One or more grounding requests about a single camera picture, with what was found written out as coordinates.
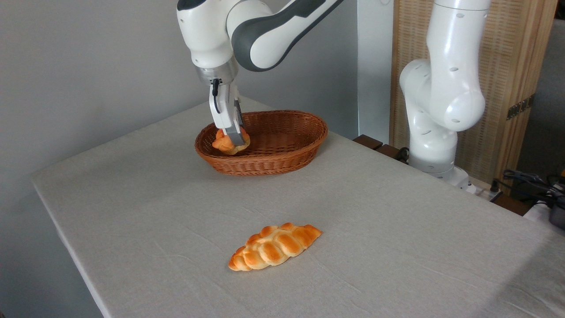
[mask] table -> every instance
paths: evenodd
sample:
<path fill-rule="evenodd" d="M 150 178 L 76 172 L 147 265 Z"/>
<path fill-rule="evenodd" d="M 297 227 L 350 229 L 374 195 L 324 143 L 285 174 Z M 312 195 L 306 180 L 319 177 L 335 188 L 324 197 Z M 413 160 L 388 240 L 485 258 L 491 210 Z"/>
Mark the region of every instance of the table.
<path fill-rule="evenodd" d="M 204 103 L 33 175 L 105 317 L 565 316 L 557 233 L 333 133 L 300 170 L 222 175 L 193 148 L 210 122 Z M 286 222 L 324 233 L 227 267 Z"/>

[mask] braided bread roll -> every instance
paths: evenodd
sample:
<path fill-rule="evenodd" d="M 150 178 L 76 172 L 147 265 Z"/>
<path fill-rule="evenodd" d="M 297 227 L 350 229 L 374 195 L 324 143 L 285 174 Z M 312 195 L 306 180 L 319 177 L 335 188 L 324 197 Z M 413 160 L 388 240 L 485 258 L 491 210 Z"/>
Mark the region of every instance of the braided bread roll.
<path fill-rule="evenodd" d="M 224 134 L 224 130 L 219 129 L 218 132 L 216 133 L 216 140 L 212 142 L 212 147 L 230 156 L 244 150 L 251 144 L 251 139 L 249 138 L 249 134 L 245 132 L 245 129 L 243 127 L 240 127 L 240 130 L 241 130 L 241 134 L 243 135 L 245 145 L 242 146 L 233 145 L 232 140 Z"/>
<path fill-rule="evenodd" d="M 321 234 L 320 230 L 310 224 L 266 226 L 237 249 L 228 266 L 233 270 L 252 270 L 280 265 L 289 257 L 302 253 Z"/>

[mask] wooden cabinet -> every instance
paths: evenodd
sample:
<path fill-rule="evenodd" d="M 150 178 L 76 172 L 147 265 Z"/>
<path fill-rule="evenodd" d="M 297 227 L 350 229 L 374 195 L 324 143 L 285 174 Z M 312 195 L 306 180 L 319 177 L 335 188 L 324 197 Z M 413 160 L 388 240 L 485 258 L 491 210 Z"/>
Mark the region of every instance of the wooden cabinet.
<path fill-rule="evenodd" d="M 398 78 L 410 61 L 428 57 L 425 37 L 433 0 L 396 0 L 390 143 L 408 147 L 408 121 Z M 479 52 L 486 110 L 459 133 L 455 164 L 481 181 L 515 169 L 557 0 L 492 0 Z"/>

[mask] woven panel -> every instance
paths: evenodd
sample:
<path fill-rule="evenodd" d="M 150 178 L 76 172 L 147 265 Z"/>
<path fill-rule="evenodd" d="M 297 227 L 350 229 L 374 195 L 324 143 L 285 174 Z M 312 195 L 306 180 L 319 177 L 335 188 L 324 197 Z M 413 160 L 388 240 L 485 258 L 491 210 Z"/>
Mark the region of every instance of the woven panel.
<path fill-rule="evenodd" d="M 491 4 L 479 52 L 479 77 L 486 100 L 485 113 L 473 128 L 458 134 L 455 160 L 456 165 L 469 172 L 469 175 L 484 182 L 490 182 L 496 173 L 505 130 L 507 138 L 520 140 L 521 144 L 519 136 L 511 137 L 511 131 L 517 130 L 518 126 L 507 127 L 506 114 L 511 106 L 535 90 L 545 51 L 544 37 L 538 36 L 538 33 L 547 33 L 549 36 L 549 29 L 546 29 L 548 23 L 540 22 L 544 17 L 548 20 L 547 8 L 551 7 L 551 3 L 555 4 L 555 0 L 493 0 Z M 425 37 L 432 7 L 433 0 L 401 0 L 395 3 L 390 135 L 391 144 L 397 148 L 408 147 L 409 141 L 406 107 L 398 78 L 410 61 L 428 58 Z M 532 39 L 539 47 L 534 49 L 528 46 L 524 49 L 524 42 L 531 42 Z M 520 117 L 527 117 L 527 114 L 525 112 Z M 523 119 L 520 124 L 525 130 Z M 510 152 L 506 155 L 507 159 L 508 156 L 518 156 Z"/>

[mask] basket rim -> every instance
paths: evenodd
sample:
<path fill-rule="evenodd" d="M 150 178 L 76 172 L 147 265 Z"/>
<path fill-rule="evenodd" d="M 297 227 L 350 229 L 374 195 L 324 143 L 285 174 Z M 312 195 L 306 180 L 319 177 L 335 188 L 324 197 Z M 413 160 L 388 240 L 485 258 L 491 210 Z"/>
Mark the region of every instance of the basket rim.
<path fill-rule="evenodd" d="M 207 154 L 204 153 L 203 151 L 200 150 L 199 146 L 198 146 L 198 140 L 200 139 L 201 135 L 204 133 L 204 131 L 210 127 L 210 126 L 215 126 L 214 122 L 208 124 L 206 127 L 204 127 L 200 133 L 198 134 L 198 136 L 196 137 L 195 141 L 194 141 L 194 148 L 195 150 L 198 152 L 198 154 L 200 154 L 201 156 L 205 156 L 208 158 L 215 158 L 215 159 L 219 159 L 219 160 L 224 160 L 224 161 L 244 161 L 244 160 L 256 160 L 258 158 L 269 158 L 271 159 L 275 159 L 275 158 L 286 158 L 288 156 L 291 156 L 293 153 L 297 153 L 297 152 L 308 152 L 311 151 L 313 149 L 316 149 L 317 147 L 320 146 L 320 144 L 325 140 L 325 138 L 328 136 L 328 125 L 326 124 L 326 122 L 321 119 L 318 115 L 313 114 L 313 113 L 309 113 L 307 111 L 302 111 L 302 110 L 292 110 L 292 109 L 283 109 L 283 110 L 264 110 L 264 111 L 248 111 L 246 113 L 243 114 L 256 114 L 256 113 L 301 113 L 301 114 L 306 114 L 306 115 L 311 115 L 313 116 L 317 121 L 319 121 L 320 123 L 323 124 L 324 126 L 324 132 L 318 136 L 313 142 L 311 142 L 310 144 L 300 148 L 300 149 L 296 149 L 290 152 L 284 152 L 284 153 L 274 153 L 274 154 L 245 154 L 242 156 L 214 156 L 213 154 Z"/>

